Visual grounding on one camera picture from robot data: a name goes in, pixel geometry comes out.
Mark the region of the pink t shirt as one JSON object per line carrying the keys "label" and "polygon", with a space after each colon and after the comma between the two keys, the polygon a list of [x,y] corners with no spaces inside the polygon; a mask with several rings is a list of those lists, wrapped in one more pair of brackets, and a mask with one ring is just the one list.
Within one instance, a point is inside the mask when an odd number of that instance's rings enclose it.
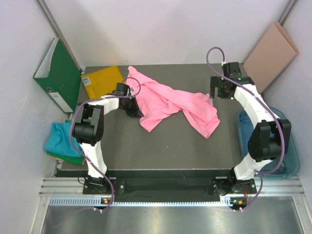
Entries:
{"label": "pink t shirt", "polygon": [[203,137],[208,138],[220,124],[217,109],[209,94],[175,90],[128,67],[129,85],[135,93],[138,106],[143,113],[140,125],[151,132],[160,122],[182,111],[190,123]]}

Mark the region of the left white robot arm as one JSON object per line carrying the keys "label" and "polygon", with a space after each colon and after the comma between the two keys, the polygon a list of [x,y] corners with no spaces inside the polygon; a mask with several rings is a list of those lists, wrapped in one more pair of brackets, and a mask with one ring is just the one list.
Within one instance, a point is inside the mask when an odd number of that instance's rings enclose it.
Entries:
{"label": "left white robot arm", "polygon": [[79,143],[82,156],[88,165],[88,176],[94,178],[94,188],[99,193],[109,191],[111,182],[105,178],[107,166],[104,162],[101,140],[104,133],[104,116],[114,110],[122,109],[129,117],[143,117],[133,89],[118,83],[116,89],[108,95],[83,102],[74,114],[70,129],[70,139]]}

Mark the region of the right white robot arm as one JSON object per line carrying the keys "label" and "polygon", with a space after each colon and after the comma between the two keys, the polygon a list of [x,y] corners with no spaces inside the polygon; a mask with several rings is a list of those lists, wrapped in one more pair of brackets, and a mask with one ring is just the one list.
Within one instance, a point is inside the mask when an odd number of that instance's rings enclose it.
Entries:
{"label": "right white robot arm", "polygon": [[211,97],[237,100],[253,125],[248,152],[232,168],[227,182],[233,193],[239,193],[262,168],[274,160],[282,162],[288,150],[291,123],[280,119],[264,102],[250,77],[243,77],[238,62],[222,63],[223,74],[211,77]]}

